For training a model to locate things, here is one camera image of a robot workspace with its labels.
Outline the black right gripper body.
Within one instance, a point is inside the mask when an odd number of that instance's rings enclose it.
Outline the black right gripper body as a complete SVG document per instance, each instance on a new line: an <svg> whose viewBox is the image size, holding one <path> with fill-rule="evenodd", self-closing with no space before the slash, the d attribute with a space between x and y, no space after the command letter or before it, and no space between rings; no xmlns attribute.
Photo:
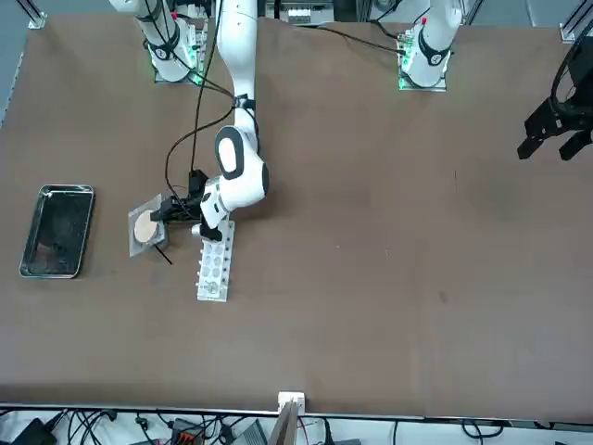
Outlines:
<svg viewBox="0 0 593 445"><path fill-rule="evenodd" d="M178 203L181 207L178 216L179 222L201 222L203 220L203 213L200 208L203 194L188 194L186 197L180 198Z"/></svg>

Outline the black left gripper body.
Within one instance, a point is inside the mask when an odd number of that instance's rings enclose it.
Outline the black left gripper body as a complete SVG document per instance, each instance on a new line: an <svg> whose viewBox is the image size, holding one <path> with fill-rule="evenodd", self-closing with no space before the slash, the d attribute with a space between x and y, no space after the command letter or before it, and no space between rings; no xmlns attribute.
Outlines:
<svg viewBox="0 0 593 445"><path fill-rule="evenodd" d="M572 81L572 94L560 101L557 90L564 74ZM574 42L553 80L553 108L558 113L560 132L592 129L592 37Z"/></svg>

